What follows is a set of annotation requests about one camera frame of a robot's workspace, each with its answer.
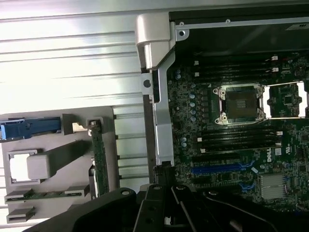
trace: ram slot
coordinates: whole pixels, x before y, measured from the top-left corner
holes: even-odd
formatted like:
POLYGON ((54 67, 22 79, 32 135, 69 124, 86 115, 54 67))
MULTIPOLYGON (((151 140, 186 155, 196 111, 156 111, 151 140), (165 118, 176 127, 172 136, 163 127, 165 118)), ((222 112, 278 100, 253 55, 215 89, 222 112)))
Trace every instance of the ram slot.
POLYGON ((260 140, 271 140, 271 139, 277 139, 276 134, 258 134, 258 135, 229 135, 229 136, 221 136, 221 137, 215 137, 215 138, 203 138, 200 143, 201 144, 209 144, 209 143, 235 143, 238 141, 260 141, 260 140))
POLYGON ((195 84, 203 84, 205 82, 232 82, 232 81, 260 81, 265 80, 268 78, 271 78, 273 73, 260 73, 260 74, 235 74, 235 75, 200 75, 198 74, 198 77, 195 76, 195 73, 193 76, 195 76, 194 83, 195 84))
POLYGON ((276 132, 277 128, 275 127, 242 127, 236 129, 223 129, 223 130, 207 130, 203 132, 204 135, 214 136, 217 134, 245 134, 254 132, 257 133, 270 133, 276 132))

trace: black pcie slot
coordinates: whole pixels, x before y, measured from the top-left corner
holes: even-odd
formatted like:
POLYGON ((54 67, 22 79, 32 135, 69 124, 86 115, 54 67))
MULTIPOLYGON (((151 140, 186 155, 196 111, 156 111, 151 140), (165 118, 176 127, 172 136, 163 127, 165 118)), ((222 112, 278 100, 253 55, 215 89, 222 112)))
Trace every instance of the black pcie slot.
POLYGON ((208 143, 234 143, 237 141, 259 141, 259 140, 267 140, 267 139, 278 139, 277 135, 275 134, 259 134, 259 135, 238 135, 238 136, 222 136, 220 138, 213 138, 209 137, 203 141, 201 144, 208 144, 208 143))
POLYGON ((270 78, 273 73, 261 73, 261 74, 250 74, 250 75, 217 75, 217 76, 208 76, 208 75, 200 75, 198 77, 194 77, 194 83, 202 84, 207 82, 217 82, 217 81, 248 81, 248 80, 264 80, 270 78))
POLYGON ((223 153, 223 154, 206 154, 202 156, 193 156, 192 162, 199 163, 199 162, 207 162, 207 161, 214 161, 214 160, 235 160, 240 159, 240 154, 238 153, 223 153))
POLYGON ((231 150, 244 150, 244 149, 258 149, 265 147, 276 147, 275 141, 265 141, 262 143, 248 143, 248 144, 217 144, 215 146, 201 146, 205 152, 218 152, 218 151, 231 151, 231 150))
POLYGON ((191 179, 191 183, 195 185, 210 184, 211 176, 199 176, 191 179))
POLYGON ((241 194, 242 193, 242 188, 240 185, 230 185, 230 186, 218 186, 218 187, 210 187, 210 188, 197 188, 197 192, 205 192, 205 191, 210 191, 214 190, 217 192, 228 192, 228 193, 233 193, 233 194, 241 194))

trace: green circuit board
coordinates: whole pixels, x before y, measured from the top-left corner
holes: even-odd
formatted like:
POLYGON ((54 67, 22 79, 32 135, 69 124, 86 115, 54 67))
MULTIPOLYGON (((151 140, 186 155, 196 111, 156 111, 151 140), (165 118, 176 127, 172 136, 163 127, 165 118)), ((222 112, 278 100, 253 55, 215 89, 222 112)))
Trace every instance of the green circuit board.
POLYGON ((301 52, 176 62, 168 93, 177 180, 277 211, 309 211, 309 119, 300 109, 307 67, 301 52), (267 86, 271 118, 259 111, 267 86))

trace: silver metal panel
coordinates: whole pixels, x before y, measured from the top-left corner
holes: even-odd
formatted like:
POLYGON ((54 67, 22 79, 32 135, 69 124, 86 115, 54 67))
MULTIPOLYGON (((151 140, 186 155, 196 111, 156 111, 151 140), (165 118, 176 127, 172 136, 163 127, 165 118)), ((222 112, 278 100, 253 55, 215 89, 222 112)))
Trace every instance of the silver metal panel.
POLYGON ((169 115, 167 70, 175 61, 175 52, 171 52, 158 69, 160 102, 154 104, 156 161, 171 161, 174 164, 172 124, 169 115))
POLYGON ((120 158, 147 157, 145 138, 118 139, 116 143, 120 158))
POLYGON ((145 133, 144 118, 124 118, 115 120, 116 135, 145 133))
MULTIPOLYGON (((0 1, 0 9, 3 10, 3 18, 17 17, 40 17, 55 15, 75 15, 89 13, 107 13, 122 11, 145 11, 150 9, 180 9, 182 7, 201 7, 201 6, 226 6, 241 4, 261 4, 270 2, 280 2, 282 0, 92 0, 91 3, 83 0, 24 0, 24 1, 0 1)), ((289 0, 284 2, 300 2, 299 0, 289 0)))

